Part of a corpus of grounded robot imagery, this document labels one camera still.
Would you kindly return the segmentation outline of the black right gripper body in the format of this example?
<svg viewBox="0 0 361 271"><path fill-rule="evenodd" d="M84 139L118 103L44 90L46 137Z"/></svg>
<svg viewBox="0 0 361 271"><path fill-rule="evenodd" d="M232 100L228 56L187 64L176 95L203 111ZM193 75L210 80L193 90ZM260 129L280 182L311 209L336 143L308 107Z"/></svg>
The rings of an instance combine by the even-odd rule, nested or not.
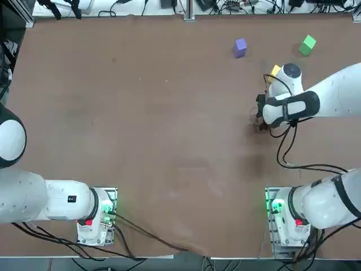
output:
<svg viewBox="0 0 361 271"><path fill-rule="evenodd" d="M256 102L257 102L256 123L260 131L268 129L268 125L266 124L263 118L263 108L265 106L265 100L266 100L265 94L258 94L256 97Z"/></svg>

